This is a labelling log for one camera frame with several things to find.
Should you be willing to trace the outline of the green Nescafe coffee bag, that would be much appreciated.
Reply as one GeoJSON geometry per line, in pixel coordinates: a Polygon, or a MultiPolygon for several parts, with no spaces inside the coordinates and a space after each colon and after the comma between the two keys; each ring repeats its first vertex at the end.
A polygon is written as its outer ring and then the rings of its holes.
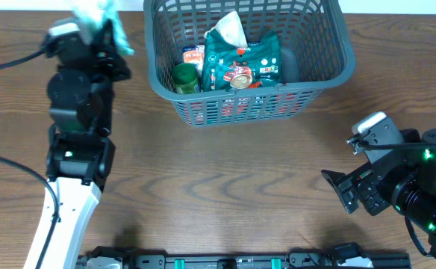
{"type": "Polygon", "coordinates": [[[274,31],[260,41],[237,48],[218,31],[205,39],[201,86],[203,91],[273,87],[281,83],[281,46],[274,31]]]}

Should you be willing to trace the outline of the beige brown snack bag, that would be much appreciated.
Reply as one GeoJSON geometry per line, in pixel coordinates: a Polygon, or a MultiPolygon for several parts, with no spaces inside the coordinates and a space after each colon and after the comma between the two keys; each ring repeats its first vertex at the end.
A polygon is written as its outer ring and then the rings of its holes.
{"type": "Polygon", "coordinates": [[[213,30],[216,30],[224,41],[236,48],[248,47],[240,17],[235,10],[225,15],[209,31],[206,31],[204,37],[207,37],[213,30]]]}

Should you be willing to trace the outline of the orange tissue multipack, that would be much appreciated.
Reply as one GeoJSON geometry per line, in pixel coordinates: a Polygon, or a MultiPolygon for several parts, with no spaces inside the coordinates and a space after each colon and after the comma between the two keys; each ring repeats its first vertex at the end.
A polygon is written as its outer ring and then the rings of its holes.
{"type": "Polygon", "coordinates": [[[204,57],[205,57],[205,46],[204,45],[185,46],[182,49],[182,54],[183,54],[183,61],[186,64],[194,65],[198,77],[201,77],[202,67],[204,64],[204,57]]]}

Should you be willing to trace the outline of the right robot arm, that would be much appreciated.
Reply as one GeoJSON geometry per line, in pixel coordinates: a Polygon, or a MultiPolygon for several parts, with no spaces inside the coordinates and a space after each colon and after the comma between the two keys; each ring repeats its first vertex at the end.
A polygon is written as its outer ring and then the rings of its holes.
{"type": "Polygon", "coordinates": [[[416,248],[436,259],[436,129],[420,134],[384,125],[348,142],[367,163],[348,174],[322,171],[346,212],[363,206],[376,216],[392,207],[405,218],[416,248]]]}

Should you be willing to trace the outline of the green lid jar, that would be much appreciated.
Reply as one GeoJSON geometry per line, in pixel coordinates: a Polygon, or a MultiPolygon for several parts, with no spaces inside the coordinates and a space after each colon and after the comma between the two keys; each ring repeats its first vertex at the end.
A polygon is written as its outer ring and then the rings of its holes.
{"type": "Polygon", "coordinates": [[[192,94],[200,92],[200,83],[196,67],[183,63],[172,69],[172,82],[176,93],[192,94]]]}

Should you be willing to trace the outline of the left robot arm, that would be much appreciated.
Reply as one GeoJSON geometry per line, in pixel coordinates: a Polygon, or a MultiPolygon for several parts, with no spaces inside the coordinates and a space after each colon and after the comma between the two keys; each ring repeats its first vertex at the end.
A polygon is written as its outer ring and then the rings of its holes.
{"type": "Polygon", "coordinates": [[[131,71],[113,40],[113,23],[91,34],[76,18],[57,21],[43,43],[56,57],[47,84],[51,101],[46,193],[26,268],[73,268],[110,174],[113,83],[131,71]]]}

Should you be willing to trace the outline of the light green snack packet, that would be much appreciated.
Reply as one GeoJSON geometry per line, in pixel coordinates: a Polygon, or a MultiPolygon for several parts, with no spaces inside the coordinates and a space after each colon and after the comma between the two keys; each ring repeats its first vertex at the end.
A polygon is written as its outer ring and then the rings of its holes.
{"type": "Polygon", "coordinates": [[[116,0],[72,0],[69,3],[72,12],[92,34],[98,34],[110,21],[113,29],[113,43],[118,53],[124,56],[134,55],[134,50],[130,47],[119,17],[116,0]]]}

